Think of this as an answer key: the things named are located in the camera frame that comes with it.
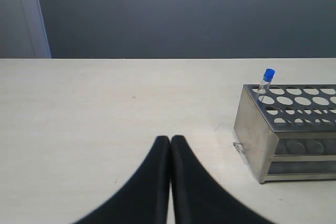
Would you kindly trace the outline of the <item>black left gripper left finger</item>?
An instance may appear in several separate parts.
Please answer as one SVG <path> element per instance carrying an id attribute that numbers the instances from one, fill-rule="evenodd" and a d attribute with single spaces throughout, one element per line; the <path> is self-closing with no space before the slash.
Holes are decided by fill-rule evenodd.
<path id="1" fill-rule="evenodd" d="M 132 177 L 76 223 L 166 223 L 170 194 L 170 140 L 157 136 Z"/>

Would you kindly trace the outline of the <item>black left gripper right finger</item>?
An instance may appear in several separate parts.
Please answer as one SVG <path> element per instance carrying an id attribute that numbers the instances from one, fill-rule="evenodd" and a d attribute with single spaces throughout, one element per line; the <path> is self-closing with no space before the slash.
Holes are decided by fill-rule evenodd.
<path id="1" fill-rule="evenodd" d="M 228 193 L 202 166 L 186 138 L 171 139 L 176 223 L 271 223 Z"/>

